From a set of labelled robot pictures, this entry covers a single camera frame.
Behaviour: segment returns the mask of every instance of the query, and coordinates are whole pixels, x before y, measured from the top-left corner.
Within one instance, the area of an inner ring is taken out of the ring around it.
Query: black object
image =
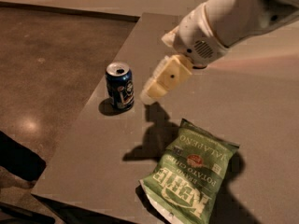
[[[53,217],[44,216],[22,208],[0,203],[0,223],[1,224],[53,224]]]
[[[46,163],[33,151],[0,131],[0,166],[27,181],[38,180]]]

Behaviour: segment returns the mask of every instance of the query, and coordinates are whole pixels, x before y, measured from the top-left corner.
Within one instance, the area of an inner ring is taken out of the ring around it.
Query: blue can
[[[134,104],[132,71],[127,63],[111,63],[106,70],[107,91],[112,106],[128,110]]]

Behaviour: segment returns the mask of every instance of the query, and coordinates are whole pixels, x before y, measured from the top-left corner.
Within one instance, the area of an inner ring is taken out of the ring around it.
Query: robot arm
[[[299,0],[208,0],[163,41],[204,68],[240,41],[298,20],[298,11]]]

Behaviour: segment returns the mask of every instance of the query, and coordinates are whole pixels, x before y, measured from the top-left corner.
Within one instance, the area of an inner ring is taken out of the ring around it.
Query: green snack bag
[[[207,224],[238,146],[183,119],[178,138],[153,173],[140,180],[153,207],[171,223]]]

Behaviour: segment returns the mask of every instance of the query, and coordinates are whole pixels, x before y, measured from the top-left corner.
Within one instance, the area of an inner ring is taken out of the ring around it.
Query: floor
[[[49,162],[135,23],[0,7],[0,131]],[[55,217],[0,167],[0,202]]]

